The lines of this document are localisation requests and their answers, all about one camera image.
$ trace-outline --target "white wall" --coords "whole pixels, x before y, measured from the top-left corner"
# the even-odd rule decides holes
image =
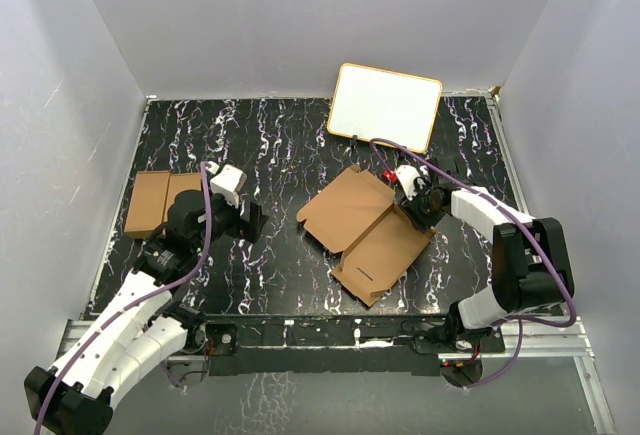
[[[622,435],[638,433],[640,0],[550,0],[502,91],[533,213],[563,223]]]
[[[107,240],[144,97],[91,0],[0,0],[0,432],[55,357]]]
[[[502,85],[547,0],[94,0],[145,94],[330,96],[346,61]]]

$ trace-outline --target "black table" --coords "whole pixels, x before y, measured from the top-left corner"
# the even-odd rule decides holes
[[[116,293],[140,243],[123,234],[135,174],[142,170],[194,172],[201,160],[231,163],[248,180],[244,199],[269,215],[255,245],[223,237],[185,298],[207,314],[391,315],[446,313],[451,302],[487,285],[490,245],[446,217],[437,235],[399,283],[367,309],[331,277],[336,257],[298,226],[297,211],[354,163],[380,175],[368,144],[326,130],[330,99],[180,100],[151,102],[117,222],[100,274],[91,318]],[[391,161],[392,150],[384,150]],[[458,155],[461,176],[515,206],[507,170],[484,97],[444,97],[429,157]]]

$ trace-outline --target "purple cable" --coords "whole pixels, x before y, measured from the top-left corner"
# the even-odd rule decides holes
[[[373,138],[373,139],[370,140],[369,143],[371,145],[371,148],[375,152],[375,154],[378,156],[378,158],[382,162],[382,166],[386,170],[388,170],[389,172],[391,172],[392,170],[389,167],[389,165],[387,164],[386,160],[380,154],[380,151],[378,150],[378,147],[376,147],[376,143],[382,143],[382,144],[390,145],[390,146],[392,146],[394,148],[397,148],[398,150],[403,152],[405,155],[410,156],[411,158],[416,160],[418,163],[426,166],[429,170],[432,170],[433,172],[437,173],[441,177],[449,180],[454,185],[457,185],[458,187],[460,187],[460,188],[462,188],[464,190],[467,190],[467,191],[469,191],[469,192],[471,192],[471,193],[473,193],[475,195],[478,195],[478,196],[484,198],[489,203],[491,203],[494,207],[496,207],[496,209],[500,213],[502,213],[505,217],[507,217],[509,220],[511,220],[518,227],[518,229],[522,232],[522,234],[525,236],[525,238],[529,241],[529,243],[531,244],[533,249],[536,251],[538,256],[542,259],[542,263],[544,264],[545,268],[551,274],[551,277],[553,278],[554,282],[558,286],[558,289],[560,290],[560,293],[562,294],[562,297],[564,298],[565,302],[567,303],[567,308],[569,309],[569,318],[567,320],[565,320],[564,322],[549,321],[549,320],[545,320],[543,318],[533,317],[533,316],[530,316],[530,315],[516,315],[516,316],[509,317],[512,320],[518,320],[518,343],[516,345],[516,350],[513,352],[513,356],[511,357],[509,362],[507,362],[507,364],[504,367],[502,367],[500,370],[498,370],[497,372],[495,372],[494,374],[490,375],[489,377],[487,377],[485,379],[479,380],[476,383],[472,383],[471,385],[468,385],[467,388],[478,387],[480,385],[484,385],[485,383],[491,382],[491,381],[495,380],[496,378],[500,377],[501,375],[503,375],[504,373],[506,373],[513,366],[513,364],[515,363],[516,359],[518,358],[518,355],[520,354],[520,349],[522,348],[522,339],[524,337],[524,327],[522,326],[522,321],[523,320],[530,321],[530,322],[537,322],[537,323],[541,323],[543,325],[548,325],[550,327],[556,327],[556,328],[567,328],[567,327],[570,327],[571,325],[573,325],[575,323],[576,318],[577,318],[576,307],[575,307],[575,304],[573,303],[573,300],[571,299],[571,295],[567,291],[567,288],[564,286],[564,282],[560,278],[560,275],[558,274],[558,271],[553,266],[553,263],[551,263],[551,260],[549,259],[547,254],[544,253],[544,250],[542,249],[542,247],[540,246],[538,241],[535,239],[535,237],[533,235],[531,235],[531,232],[529,232],[529,230],[527,230],[527,227],[525,227],[524,224],[520,220],[518,220],[518,218],[515,215],[513,215],[509,210],[507,210],[504,207],[502,207],[490,195],[482,193],[482,192],[474,189],[473,187],[470,187],[467,184],[461,182],[460,180],[452,177],[447,172],[439,169],[438,167],[436,167],[432,163],[427,162],[424,158],[416,155],[415,153],[413,153],[412,151],[410,151],[406,147],[403,147],[402,145],[399,145],[399,144],[397,144],[395,142],[392,142],[391,140],[386,140],[384,138]]]
[[[180,380],[178,380],[178,377],[176,377],[173,374],[173,372],[169,370],[169,367],[167,367],[166,362],[162,362],[160,366],[162,367],[162,370],[164,370],[164,373],[167,374],[167,378],[169,379],[169,381],[174,387],[179,388],[180,390],[187,389],[187,386],[184,383],[182,383]]]
[[[196,275],[196,273],[200,271],[200,269],[204,265],[204,262],[207,259],[207,256],[209,254],[209,246],[211,243],[211,229],[213,225],[213,218],[211,214],[211,200],[209,199],[209,196],[208,196],[209,191],[207,190],[207,168],[206,167],[207,167],[206,162],[200,163],[200,173],[202,175],[202,188],[203,188],[202,193],[204,195],[204,206],[205,206],[205,239],[204,239],[204,247],[202,249],[202,256],[198,260],[198,263],[196,263],[196,266],[193,267],[193,269],[189,273],[187,273],[184,277],[179,278],[175,282],[172,282],[168,285],[164,285],[156,290],[153,290],[152,292],[147,293],[146,295],[141,296],[140,298],[135,299],[134,301],[132,301],[131,303],[129,303],[124,307],[125,312],[127,310],[131,310],[133,307],[141,304],[142,302],[149,300],[150,298],[155,297],[156,295],[162,292],[166,292],[167,290],[173,290],[174,288],[179,287],[180,285],[188,283]],[[64,367],[62,367],[62,370],[60,370],[56,374],[56,378],[51,384],[51,388],[49,388],[49,391],[47,392],[47,395],[44,397],[44,400],[42,402],[42,406],[40,407],[40,412],[38,413],[38,420],[36,421],[36,428],[33,431],[34,435],[40,435],[40,430],[42,429],[42,425],[44,423],[45,414],[47,413],[49,405],[51,404],[51,399],[53,398],[53,394],[58,389],[58,386],[62,382],[62,379],[67,375],[69,370],[71,370],[71,367],[73,366],[73,364],[78,361],[80,356],[87,350],[87,348],[89,348],[89,346],[95,341],[95,339],[98,338],[100,333],[103,330],[106,330],[114,321],[116,321],[118,317],[122,315],[122,313],[123,312],[116,312],[109,319],[107,319],[107,321],[104,322],[100,327],[99,329],[100,332],[93,332],[91,336],[86,340],[86,342],[84,342],[78,348],[78,351],[73,354],[73,356],[69,359],[67,364]]]
[[[475,383],[471,383],[467,385],[466,388],[479,387],[480,385],[484,385],[485,383],[492,382],[496,378],[504,375],[513,366],[513,364],[516,363],[516,360],[518,359],[518,355],[520,355],[523,336],[524,336],[524,327],[522,326],[522,320],[518,319],[518,343],[516,344],[516,350],[513,352],[513,356],[509,359],[509,361],[505,364],[505,366],[502,367],[500,370],[498,370],[495,373],[492,373],[487,378],[483,378],[481,380],[478,380]]]

